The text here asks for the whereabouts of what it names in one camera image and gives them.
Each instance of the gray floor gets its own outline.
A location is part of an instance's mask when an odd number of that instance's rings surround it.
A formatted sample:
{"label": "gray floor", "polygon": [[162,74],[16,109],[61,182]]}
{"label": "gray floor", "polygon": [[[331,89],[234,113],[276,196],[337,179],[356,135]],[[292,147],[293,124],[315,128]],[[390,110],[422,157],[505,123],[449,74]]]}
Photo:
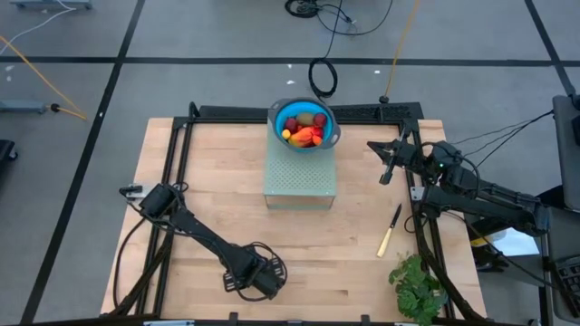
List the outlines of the gray floor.
{"label": "gray floor", "polygon": [[[116,56],[136,1],[93,2],[93,11],[59,17],[15,45],[32,56]],[[315,19],[289,16],[283,2],[147,0],[129,56],[323,54],[330,33]],[[534,3],[561,58],[580,58],[580,3]],[[387,4],[345,0],[344,9],[365,30],[380,20]],[[337,36],[331,57],[392,58],[411,7],[410,0],[395,0],[390,18],[377,32]],[[9,38],[47,17],[41,11],[16,10],[4,1],[0,34]],[[325,19],[334,22],[330,15]],[[424,1],[401,57],[549,59],[519,0]],[[14,67],[8,72],[8,66]],[[111,64],[37,66],[93,119]],[[148,118],[185,114],[189,101],[267,107],[281,98],[312,96],[307,69],[301,64],[123,65],[35,320],[99,313],[125,211],[116,189],[133,178]],[[384,92],[390,66],[337,65],[336,70],[339,86],[329,104],[372,103]],[[580,68],[566,70],[580,89]],[[315,75],[321,86],[330,84],[323,69],[316,69]],[[399,66],[391,100],[420,101],[425,116],[443,120],[448,139],[458,140],[533,118],[550,110],[551,98],[561,93],[552,67]],[[21,63],[0,63],[0,98],[62,102]],[[0,115],[0,139],[16,141],[21,154],[0,187],[0,324],[19,322],[22,316],[91,125],[62,113]],[[461,149],[482,144],[475,141]],[[476,161],[482,158],[483,154],[474,156]],[[554,122],[544,119],[521,132],[482,166],[481,173],[531,194],[560,184]],[[523,322],[539,315],[536,288],[497,275],[481,275],[480,281],[490,317]]]}

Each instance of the wooden tabletop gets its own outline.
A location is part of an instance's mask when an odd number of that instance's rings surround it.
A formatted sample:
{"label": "wooden tabletop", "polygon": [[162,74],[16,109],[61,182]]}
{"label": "wooden tabletop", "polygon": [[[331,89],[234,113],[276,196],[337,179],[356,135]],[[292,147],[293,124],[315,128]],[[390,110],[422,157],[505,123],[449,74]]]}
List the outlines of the wooden tabletop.
{"label": "wooden tabletop", "polygon": [[[135,182],[161,180],[172,119],[151,119],[143,141]],[[397,309],[394,288],[387,282],[399,262],[397,254],[416,253],[415,237],[403,229],[411,214],[407,182],[396,168],[390,185],[379,184],[384,171],[367,140],[391,141],[392,126],[341,126],[337,143],[337,196],[329,211],[270,211],[263,196],[266,124],[196,124],[188,154],[185,193],[196,217],[231,243],[260,241],[270,245],[288,267],[288,282],[272,301],[244,302],[224,291],[224,267],[216,256],[192,239],[176,237],[162,318],[241,320],[407,321]],[[439,120],[421,120],[422,141],[445,139]],[[176,164],[172,172],[175,176]],[[397,205],[400,222],[383,258],[376,252]],[[120,241],[140,221],[127,209]],[[486,315],[465,225],[442,215],[438,220],[449,278],[472,307]],[[122,256],[119,296],[139,278],[149,242],[145,223],[130,239]],[[112,269],[101,311],[112,305]],[[154,289],[154,276],[150,289]],[[248,296],[258,296],[255,289]],[[147,311],[151,311],[150,291]]]}

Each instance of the blue bowl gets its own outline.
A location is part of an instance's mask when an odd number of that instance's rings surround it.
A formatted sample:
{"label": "blue bowl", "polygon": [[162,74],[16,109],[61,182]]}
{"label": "blue bowl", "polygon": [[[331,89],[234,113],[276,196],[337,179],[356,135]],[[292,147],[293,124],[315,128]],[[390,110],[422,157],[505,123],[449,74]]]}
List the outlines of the blue bowl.
{"label": "blue bowl", "polygon": [[[288,118],[295,118],[300,113],[322,113],[326,116],[327,122],[326,126],[324,126],[322,144],[312,148],[300,149],[290,145],[285,139],[282,138],[282,131],[284,130],[284,124],[286,120]],[[313,99],[298,98],[277,101],[268,112],[268,118],[270,119],[274,133],[278,139],[286,144],[288,148],[298,152],[312,152],[317,149],[329,149],[336,144],[341,136],[341,130],[336,123],[336,118],[334,117],[333,112],[320,101]]]}

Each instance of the green plant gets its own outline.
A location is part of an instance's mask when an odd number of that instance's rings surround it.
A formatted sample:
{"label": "green plant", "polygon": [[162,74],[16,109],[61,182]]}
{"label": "green plant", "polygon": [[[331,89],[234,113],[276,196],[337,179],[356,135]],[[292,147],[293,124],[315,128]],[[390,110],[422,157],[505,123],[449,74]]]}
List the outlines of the green plant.
{"label": "green plant", "polygon": [[389,274],[389,283],[395,286],[399,312],[413,318],[420,326],[430,326],[447,301],[440,282],[421,270],[421,257],[413,254],[399,263]]}

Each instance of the green mesh box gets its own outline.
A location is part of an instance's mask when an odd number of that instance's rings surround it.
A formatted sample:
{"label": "green mesh box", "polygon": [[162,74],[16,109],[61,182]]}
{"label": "green mesh box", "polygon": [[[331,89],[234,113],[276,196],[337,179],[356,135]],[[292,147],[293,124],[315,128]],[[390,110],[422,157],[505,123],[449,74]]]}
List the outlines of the green mesh box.
{"label": "green mesh box", "polygon": [[329,209],[336,196],[334,148],[288,149],[268,122],[264,197],[271,209]]}

